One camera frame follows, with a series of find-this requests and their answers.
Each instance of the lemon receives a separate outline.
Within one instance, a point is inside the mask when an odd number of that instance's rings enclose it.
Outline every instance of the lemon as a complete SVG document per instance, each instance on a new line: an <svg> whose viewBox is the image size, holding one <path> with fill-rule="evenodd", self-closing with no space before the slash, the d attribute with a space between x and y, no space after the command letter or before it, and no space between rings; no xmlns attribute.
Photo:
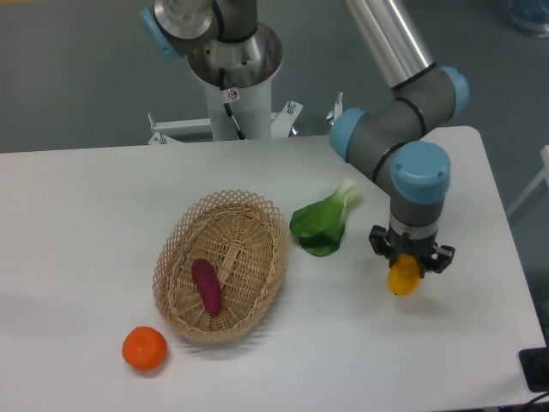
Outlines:
<svg viewBox="0 0 549 412"><path fill-rule="evenodd" d="M408 296L419 285L421 268L414 257L399 255L387 276L389 290L398 296Z"/></svg>

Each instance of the purple sweet potato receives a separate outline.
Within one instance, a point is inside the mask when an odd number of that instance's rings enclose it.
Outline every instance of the purple sweet potato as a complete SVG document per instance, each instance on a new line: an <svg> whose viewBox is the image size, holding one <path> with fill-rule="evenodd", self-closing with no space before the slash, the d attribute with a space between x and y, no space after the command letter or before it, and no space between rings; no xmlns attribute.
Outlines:
<svg viewBox="0 0 549 412"><path fill-rule="evenodd" d="M210 315L217 315L221 310L221 285L214 266L208 260L198 258L190 269L206 310Z"/></svg>

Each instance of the blue object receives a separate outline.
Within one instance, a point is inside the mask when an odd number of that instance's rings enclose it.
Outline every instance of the blue object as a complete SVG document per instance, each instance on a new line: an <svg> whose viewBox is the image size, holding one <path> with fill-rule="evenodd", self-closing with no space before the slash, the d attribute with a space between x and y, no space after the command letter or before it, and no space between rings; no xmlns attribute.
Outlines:
<svg viewBox="0 0 549 412"><path fill-rule="evenodd" d="M358 107L346 110L337 118L329 131L329 145L344 161L347 161L347 149L354 128L365 113L365 110Z"/></svg>
<svg viewBox="0 0 549 412"><path fill-rule="evenodd" d="M507 12L523 32L549 36L549 0L509 0Z"/></svg>
<svg viewBox="0 0 549 412"><path fill-rule="evenodd" d="M455 101L454 112L452 113L453 117L465 108L469 102L471 91L469 90L467 79L459 71L449 66L441 67L440 70L445 72L452 83L454 83Z"/></svg>
<svg viewBox="0 0 549 412"><path fill-rule="evenodd" d="M174 61L180 58L178 53L173 49L170 42L164 36L162 31L156 25L156 21L151 16L148 9L144 9L139 16L141 17L142 23L145 26L145 31L148 34L148 37L153 41L154 45L160 50L162 56L168 61Z"/></svg>
<svg viewBox="0 0 549 412"><path fill-rule="evenodd" d="M439 202L449 188L449 157L435 143L405 144L395 153L391 178L395 188L411 202Z"/></svg>

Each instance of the vegetable leaf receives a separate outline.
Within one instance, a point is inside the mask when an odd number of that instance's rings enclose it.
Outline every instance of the vegetable leaf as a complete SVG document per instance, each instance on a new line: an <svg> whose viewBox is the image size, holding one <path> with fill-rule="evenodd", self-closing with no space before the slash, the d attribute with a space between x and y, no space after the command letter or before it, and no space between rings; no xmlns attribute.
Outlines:
<svg viewBox="0 0 549 412"><path fill-rule="evenodd" d="M296 210L290 231L313 256L327 256L338 250L345 233L348 207L360 199L360 188L352 179L344 180L330 196Z"/></svg>

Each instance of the woven basket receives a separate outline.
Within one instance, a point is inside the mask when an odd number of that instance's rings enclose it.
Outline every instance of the woven basket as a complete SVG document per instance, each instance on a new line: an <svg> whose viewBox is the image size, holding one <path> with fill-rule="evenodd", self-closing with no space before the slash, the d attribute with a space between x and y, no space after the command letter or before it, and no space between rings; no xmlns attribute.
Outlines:
<svg viewBox="0 0 549 412"><path fill-rule="evenodd" d="M154 270L153 295L180 335L226 342L257 325L282 283L290 250L284 216L248 191L222 191L194 204L168 238ZM221 312L211 316L190 267L207 259L221 284Z"/></svg>

